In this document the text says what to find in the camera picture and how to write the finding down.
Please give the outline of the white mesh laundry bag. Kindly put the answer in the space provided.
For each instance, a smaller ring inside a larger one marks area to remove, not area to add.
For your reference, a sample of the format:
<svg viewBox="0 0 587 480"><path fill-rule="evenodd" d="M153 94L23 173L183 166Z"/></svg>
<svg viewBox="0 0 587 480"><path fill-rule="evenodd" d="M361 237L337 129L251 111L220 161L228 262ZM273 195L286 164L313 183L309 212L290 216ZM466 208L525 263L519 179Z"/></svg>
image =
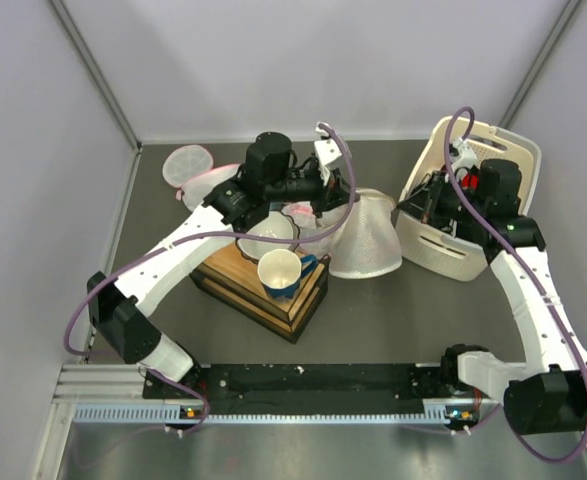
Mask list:
<svg viewBox="0 0 587 480"><path fill-rule="evenodd" d="M397 270L403 262L392 213L397 202L370 188L358 189L359 200L331 246L332 276L359 280Z"/></svg>

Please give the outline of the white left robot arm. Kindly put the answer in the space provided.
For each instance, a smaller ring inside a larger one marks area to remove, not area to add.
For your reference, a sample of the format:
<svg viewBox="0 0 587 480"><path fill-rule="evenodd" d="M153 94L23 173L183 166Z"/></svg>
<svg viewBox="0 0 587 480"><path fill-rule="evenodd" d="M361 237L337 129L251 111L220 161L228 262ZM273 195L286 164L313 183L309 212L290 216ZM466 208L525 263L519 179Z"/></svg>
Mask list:
<svg viewBox="0 0 587 480"><path fill-rule="evenodd" d="M246 150L229 179L215 185L191 215L153 250L116 273L95 274L84 304L89 320L127 364L158 374L178 396L199 387L197 361L150 321L164 297L202 262L268 217L274 203L307 201L316 215L356 201L355 175L343 177L338 164L353 167L346 142L326 123L303 163L291 140L263 132Z"/></svg>

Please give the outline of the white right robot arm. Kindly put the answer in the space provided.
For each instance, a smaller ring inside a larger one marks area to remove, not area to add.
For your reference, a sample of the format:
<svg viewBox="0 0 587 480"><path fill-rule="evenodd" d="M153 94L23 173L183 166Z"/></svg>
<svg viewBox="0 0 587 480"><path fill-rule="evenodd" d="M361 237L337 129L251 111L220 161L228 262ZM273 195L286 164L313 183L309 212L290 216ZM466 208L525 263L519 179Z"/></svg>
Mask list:
<svg viewBox="0 0 587 480"><path fill-rule="evenodd" d="M515 368L485 347L456 344L442 357L440 384L454 396L474 387L498 401L519 435L586 433L587 353L553 284L543 235L520 212L521 183L515 162L494 158L437 167L401 194L401 220L482 250L524 347L525 364Z"/></svg>

